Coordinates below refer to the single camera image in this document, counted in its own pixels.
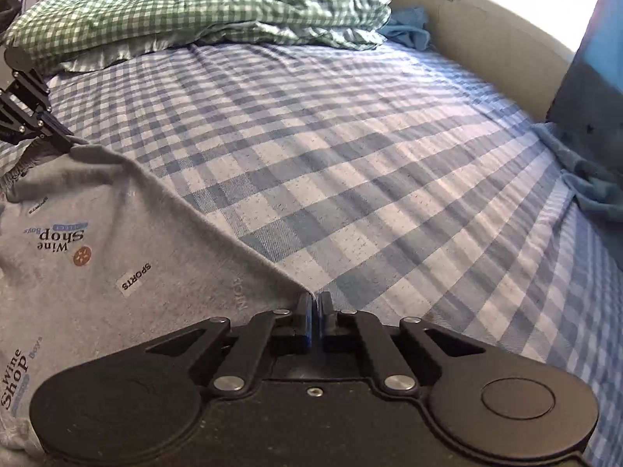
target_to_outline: blue and white plaid sheet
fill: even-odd
[[[219,45],[51,88],[78,136],[138,160],[311,290],[580,376],[601,411],[587,457],[623,466],[623,274],[490,85],[398,45]]]

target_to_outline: green checkered pillow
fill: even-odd
[[[370,49],[389,14],[389,0],[42,0],[5,42],[46,73],[91,71],[198,39]]]

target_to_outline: gray garment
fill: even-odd
[[[135,162],[31,144],[0,179],[0,465],[40,452],[29,402],[53,374],[304,292]]]

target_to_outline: beige wall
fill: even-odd
[[[394,7],[423,5],[431,15],[433,42],[543,119],[569,66],[543,40],[527,33],[531,24],[504,9],[490,12],[463,0],[393,0]]]

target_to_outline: orange circle logo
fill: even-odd
[[[89,262],[89,260],[91,260],[91,255],[91,248],[88,246],[82,246],[74,254],[74,265],[76,265],[77,267],[85,266]]]

